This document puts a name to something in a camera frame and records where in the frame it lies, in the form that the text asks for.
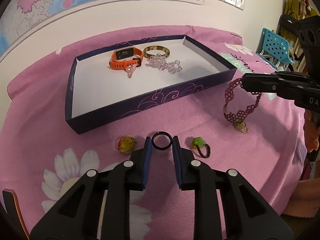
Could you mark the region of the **person's right hand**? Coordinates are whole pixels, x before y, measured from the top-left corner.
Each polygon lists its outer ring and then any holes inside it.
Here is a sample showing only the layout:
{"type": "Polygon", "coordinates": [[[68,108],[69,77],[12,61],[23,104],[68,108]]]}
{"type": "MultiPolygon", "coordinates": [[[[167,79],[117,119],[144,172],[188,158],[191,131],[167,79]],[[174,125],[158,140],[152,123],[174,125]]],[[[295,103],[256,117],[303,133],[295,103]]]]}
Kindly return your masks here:
{"type": "Polygon", "coordinates": [[[304,140],[306,149],[309,152],[319,148],[319,128],[312,121],[312,112],[305,110],[304,113],[304,140]]]}

